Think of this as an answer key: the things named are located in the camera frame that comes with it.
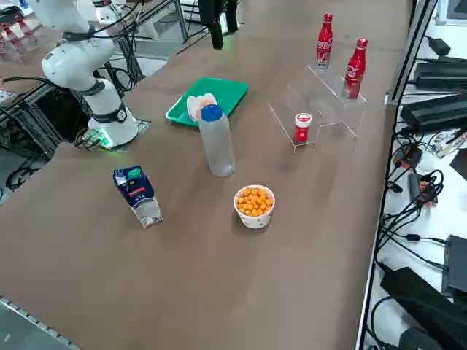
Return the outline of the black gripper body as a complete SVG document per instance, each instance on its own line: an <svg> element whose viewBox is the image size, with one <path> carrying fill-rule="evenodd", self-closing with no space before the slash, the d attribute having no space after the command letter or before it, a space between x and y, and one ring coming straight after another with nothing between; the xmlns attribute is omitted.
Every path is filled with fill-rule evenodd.
<svg viewBox="0 0 467 350"><path fill-rule="evenodd" d="M236 22L237 5L237 0L198 0L201 23L217 23L222 12L225 12L227 22Z"/></svg>

